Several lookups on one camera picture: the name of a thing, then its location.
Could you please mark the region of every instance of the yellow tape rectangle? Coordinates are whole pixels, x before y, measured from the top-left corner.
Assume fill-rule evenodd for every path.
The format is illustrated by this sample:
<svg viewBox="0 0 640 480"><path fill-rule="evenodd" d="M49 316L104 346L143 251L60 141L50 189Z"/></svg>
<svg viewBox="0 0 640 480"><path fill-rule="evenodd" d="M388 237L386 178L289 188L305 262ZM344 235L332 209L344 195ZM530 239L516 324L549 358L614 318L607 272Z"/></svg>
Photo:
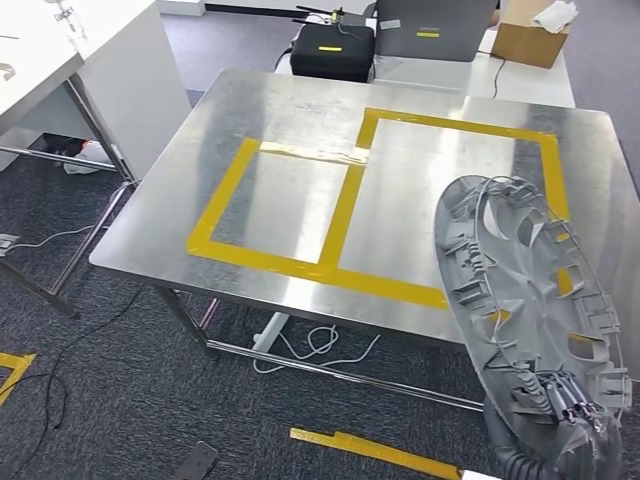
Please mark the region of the yellow tape rectangle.
<svg viewBox="0 0 640 480"><path fill-rule="evenodd" d="M557 139L546 132L521 128L467 122L451 118L418 115L377 108L366 108L355 140L353 153L331 152L331 159L343 159L349 155L368 158L380 120L398 121L437 128L449 128L463 132L479 133L536 142L540 145L540 159L547 203L558 217L568 219L569 209L558 154ZM326 285L371 294L400 302L409 302L431 308L446 309L445 296L438 288L412 284L391 278L353 272L339 268L351 218L355 208L360 185L366 174L366 164L351 164L347 168L342 189L336 202L331 222L317 263L259 252L248 248L227 245L211 240L214 230L230 201L244 172L256 152L263 150L294 158L303 157L302 149L257 139L245 139L235 156L209 200L205 209L186 240L187 251L211 260L247 268L265 270L289 277L302 278ZM313 150L312 160L328 161L325 153Z"/></svg>

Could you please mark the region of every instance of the cardboard box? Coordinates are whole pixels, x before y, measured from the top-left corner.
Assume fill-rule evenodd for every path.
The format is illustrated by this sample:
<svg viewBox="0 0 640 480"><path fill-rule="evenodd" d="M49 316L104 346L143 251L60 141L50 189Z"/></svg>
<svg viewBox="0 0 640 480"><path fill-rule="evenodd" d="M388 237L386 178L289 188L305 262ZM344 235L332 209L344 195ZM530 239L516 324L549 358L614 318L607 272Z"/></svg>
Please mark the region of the cardboard box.
<svg viewBox="0 0 640 480"><path fill-rule="evenodd" d="M549 0L509 0L500 19L491 53L512 62L552 67L569 34L569 25L556 34L531 26L532 18L551 3Z"/></svg>

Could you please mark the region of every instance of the black case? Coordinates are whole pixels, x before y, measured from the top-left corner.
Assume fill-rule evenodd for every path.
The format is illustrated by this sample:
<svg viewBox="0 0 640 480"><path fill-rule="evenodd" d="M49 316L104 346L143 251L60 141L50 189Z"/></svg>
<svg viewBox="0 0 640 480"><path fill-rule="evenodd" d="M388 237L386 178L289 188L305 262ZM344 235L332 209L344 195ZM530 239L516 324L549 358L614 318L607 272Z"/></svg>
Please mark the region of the black case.
<svg viewBox="0 0 640 480"><path fill-rule="evenodd" d="M335 24L303 27L291 52L294 75L366 83L375 51L374 31L352 25L340 29L346 33Z"/></svg>

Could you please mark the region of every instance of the white cloth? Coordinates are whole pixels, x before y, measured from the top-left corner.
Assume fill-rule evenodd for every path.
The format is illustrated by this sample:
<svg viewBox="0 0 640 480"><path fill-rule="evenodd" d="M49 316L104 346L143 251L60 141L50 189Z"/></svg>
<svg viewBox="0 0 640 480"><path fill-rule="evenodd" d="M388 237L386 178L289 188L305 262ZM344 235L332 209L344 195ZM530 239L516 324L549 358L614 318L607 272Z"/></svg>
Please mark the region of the white cloth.
<svg viewBox="0 0 640 480"><path fill-rule="evenodd" d="M575 3L558 0L532 18L531 25L542 27L549 33L558 33L571 23L577 14L578 9Z"/></svg>
<svg viewBox="0 0 640 480"><path fill-rule="evenodd" d="M115 154L122 159L120 152L118 151L115 145L112 146L113 147L113 150L115 151ZM111 160L106 156L106 152L102 148L102 145L94 140L89 140L85 143L85 146L82 147L82 151L75 155L75 158L82 160L92 160L94 162L104 163L105 165L112 165ZM64 171L69 175L86 175L88 173L97 172L97 170L94 168L81 167L80 165L72 165L70 163L65 163Z"/></svg>

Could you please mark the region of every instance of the metal table top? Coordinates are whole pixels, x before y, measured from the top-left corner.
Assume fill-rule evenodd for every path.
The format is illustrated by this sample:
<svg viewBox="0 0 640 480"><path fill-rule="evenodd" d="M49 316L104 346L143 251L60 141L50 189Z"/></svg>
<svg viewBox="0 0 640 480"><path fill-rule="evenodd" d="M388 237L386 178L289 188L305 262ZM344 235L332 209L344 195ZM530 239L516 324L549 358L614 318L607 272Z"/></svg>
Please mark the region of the metal table top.
<svg viewBox="0 0 640 480"><path fill-rule="evenodd" d="M461 343L439 291L432 229L440 194L465 174L524 177L570 215L612 294L632 375L640 374L630 354L640 340L640 204L600 112L227 71L91 262L310 319Z"/></svg>

